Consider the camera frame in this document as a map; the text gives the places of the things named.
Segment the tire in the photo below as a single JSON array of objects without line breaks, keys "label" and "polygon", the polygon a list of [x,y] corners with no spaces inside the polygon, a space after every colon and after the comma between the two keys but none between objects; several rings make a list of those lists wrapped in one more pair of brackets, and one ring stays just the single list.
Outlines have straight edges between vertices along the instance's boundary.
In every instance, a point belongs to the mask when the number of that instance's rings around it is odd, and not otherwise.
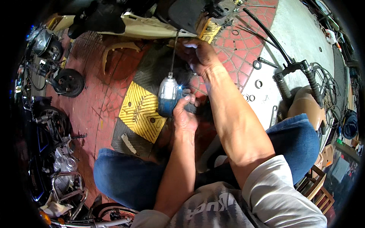
[{"label": "tire", "polygon": [[[62,43],[60,41],[56,40],[54,37],[52,37],[51,43],[48,45],[47,50],[58,52],[58,56],[55,59],[56,62],[58,62],[61,59],[62,55],[64,54],[64,49],[62,47]],[[44,58],[44,59],[52,58],[52,56],[47,51],[45,53],[43,53],[40,57]]]},{"label": "tire", "polygon": [[[120,212],[126,212],[126,214],[133,215],[133,216],[128,216],[128,217],[132,218],[132,221],[134,219],[134,215],[138,214],[138,211],[127,208],[119,203],[101,204],[93,209],[92,214],[93,214],[93,216],[96,217],[97,220],[101,220],[102,215],[105,214],[105,212],[112,211],[113,209],[114,210],[119,209]],[[121,224],[121,225],[119,225],[119,227],[130,227],[132,224],[132,221],[130,221],[129,223]]]},{"label": "tire", "polygon": [[58,118],[58,120],[60,122],[62,122],[62,124],[63,124],[63,129],[61,130],[61,132],[59,131],[60,134],[61,134],[61,137],[65,137],[65,136],[68,136],[69,134],[71,134],[72,127],[71,127],[70,119],[68,118],[66,113],[59,110],[58,108],[53,107],[53,106],[48,106],[48,105],[40,106],[39,107],[38,117],[46,114],[46,112],[49,112],[49,111],[55,111],[57,113],[56,118]]},{"label": "tire", "polygon": [[62,69],[55,77],[60,86],[61,95],[66,97],[77,97],[85,86],[82,75],[74,69]]}]

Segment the motorcycle wheel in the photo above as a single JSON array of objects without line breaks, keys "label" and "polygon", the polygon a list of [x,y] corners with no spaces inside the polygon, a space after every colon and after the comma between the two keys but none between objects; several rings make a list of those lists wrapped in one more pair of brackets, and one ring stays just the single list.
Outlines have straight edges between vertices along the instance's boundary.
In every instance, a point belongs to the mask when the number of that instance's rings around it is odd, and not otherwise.
[{"label": "motorcycle wheel", "polygon": [[[62,139],[59,138],[59,136],[66,137],[72,132],[71,122],[66,113],[53,106],[41,106],[39,109],[39,116],[53,113],[53,129],[50,130],[47,124],[43,124],[44,127],[51,133],[53,140],[60,142]],[[52,134],[54,130],[59,132],[59,136],[58,134]]]},{"label": "motorcycle wheel", "polygon": [[85,86],[82,75],[74,69],[62,69],[55,77],[59,84],[61,95],[66,97],[77,97]]},{"label": "motorcycle wheel", "polygon": [[130,218],[130,222],[118,226],[131,227],[134,216],[138,214],[138,211],[127,208],[119,203],[106,203],[95,207],[92,214],[100,221],[113,221],[117,219]]},{"label": "motorcycle wheel", "polygon": [[[56,40],[55,38],[51,39],[51,43],[48,45],[47,49],[49,49],[52,53],[55,53],[55,52],[58,53],[58,56],[55,59],[56,62],[58,62],[61,59],[62,55],[64,54],[64,49],[62,47],[62,43],[60,41]],[[51,59],[52,56],[49,52],[46,51],[45,53],[43,53],[40,56],[40,58]]]}]

